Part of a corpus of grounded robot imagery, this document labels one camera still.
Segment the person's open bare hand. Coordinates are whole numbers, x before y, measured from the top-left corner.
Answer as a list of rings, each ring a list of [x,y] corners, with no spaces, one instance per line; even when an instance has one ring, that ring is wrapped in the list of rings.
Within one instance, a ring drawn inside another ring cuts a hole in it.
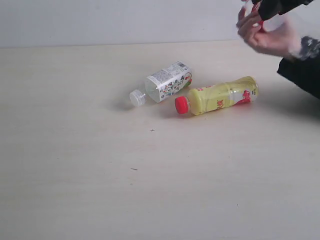
[[[293,60],[301,51],[301,37],[290,20],[285,19],[281,26],[269,32],[262,32],[258,25],[261,17],[254,11],[246,15],[244,7],[238,13],[237,34],[255,52]]]

